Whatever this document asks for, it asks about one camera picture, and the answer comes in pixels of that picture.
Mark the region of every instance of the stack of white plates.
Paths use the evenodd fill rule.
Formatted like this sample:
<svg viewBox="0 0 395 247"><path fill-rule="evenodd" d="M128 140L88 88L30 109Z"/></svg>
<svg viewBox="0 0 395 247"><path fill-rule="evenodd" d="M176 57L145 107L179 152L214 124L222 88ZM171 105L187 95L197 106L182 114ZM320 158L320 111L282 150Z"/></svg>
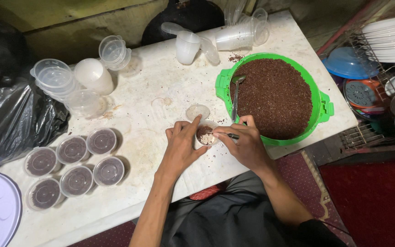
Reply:
<svg viewBox="0 0 395 247"><path fill-rule="evenodd" d="M372 22L362 32L370 60L395 62L395 18Z"/></svg>

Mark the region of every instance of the hand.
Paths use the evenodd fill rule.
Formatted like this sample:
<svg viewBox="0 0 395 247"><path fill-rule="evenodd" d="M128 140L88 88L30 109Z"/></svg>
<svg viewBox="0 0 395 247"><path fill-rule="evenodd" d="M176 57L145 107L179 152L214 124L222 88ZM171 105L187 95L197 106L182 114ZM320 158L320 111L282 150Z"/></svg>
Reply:
<svg viewBox="0 0 395 247"><path fill-rule="evenodd" d="M203 146L194 150L192 147L201 117L198 115L192 123L178 121L173 128L165 130L168 145L157 171L159 176L175 182L187 167L210 148Z"/></svg>
<svg viewBox="0 0 395 247"><path fill-rule="evenodd" d="M219 126L213 130L213 133L213 136L222 141L240 163L255 174L259 175L259 172L271 168L273 161L266 152L252 115L240 117L239 123L233 123L230 127ZM240 138L237 143L234 143L228 136L217 133L233 133L239 135Z"/></svg>

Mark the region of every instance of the table surface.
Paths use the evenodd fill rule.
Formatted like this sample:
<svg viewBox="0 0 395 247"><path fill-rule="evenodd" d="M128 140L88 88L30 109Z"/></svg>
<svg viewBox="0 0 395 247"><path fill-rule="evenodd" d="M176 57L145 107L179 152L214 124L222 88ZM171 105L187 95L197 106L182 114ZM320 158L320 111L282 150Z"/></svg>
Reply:
<svg viewBox="0 0 395 247"><path fill-rule="evenodd" d="M269 16L268 41L252 48L245 55L271 52L295 60L309 71L319 89L330 96L335 115L320 123L315 131L300 143L268 147L277 159L329 136L357 125L329 73L304 37L288 11ZM220 28L199 33L215 42ZM67 199L46 213L27 208L25 193L37 178L28 177L22 170L23 159L0 167L0 172L11 177L23 196L22 219L9 246L65 247L109 228L138 217L149 194L153 175L167 147L165 129L174 122L186 120L185 110L192 104L204 104L210 110L209 120L230 125L230 116L222 99L215 94L215 81L222 69L234 63L228 58L232 52L220 52L221 63L211 64L199 52L193 64L182 65L176 58L175 39L132 50L129 64L117 76L114 92L105 97L105 113L88 119L71 117L69 133L58 137L57 144L69 134L86 137L99 127L109 127L119 133L118 148L112 156L124 161L126 175L115 188L96 186L81 199ZM93 167L104 156L91 156L81 163ZM59 178L72 166L64 166ZM173 201L239 175L248 169L241 165L220 142L194 162L176 183Z"/></svg>

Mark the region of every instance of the black plastic bag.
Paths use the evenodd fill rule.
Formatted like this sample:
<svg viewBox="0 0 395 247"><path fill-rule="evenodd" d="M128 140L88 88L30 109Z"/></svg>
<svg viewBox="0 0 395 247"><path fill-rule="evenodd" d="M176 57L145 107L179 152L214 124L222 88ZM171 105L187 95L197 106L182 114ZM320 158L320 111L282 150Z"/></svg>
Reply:
<svg viewBox="0 0 395 247"><path fill-rule="evenodd" d="M36 60L22 33L0 21L0 164L68 129L68 110L34 84Z"/></svg>

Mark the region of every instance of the blue plastic bowl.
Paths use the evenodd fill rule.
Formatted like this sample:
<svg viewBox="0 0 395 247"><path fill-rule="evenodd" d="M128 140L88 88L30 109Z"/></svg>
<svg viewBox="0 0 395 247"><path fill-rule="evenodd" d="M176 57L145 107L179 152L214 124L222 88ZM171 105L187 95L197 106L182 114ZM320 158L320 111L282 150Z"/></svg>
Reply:
<svg viewBox="0 0 395 247"><path fill-rule="evenodd" d="M351 47L334 49L322 62L329 73L347 79L368 79L379 73L379 70L373 70L376 63L368 59L361 63Z"/></svg>

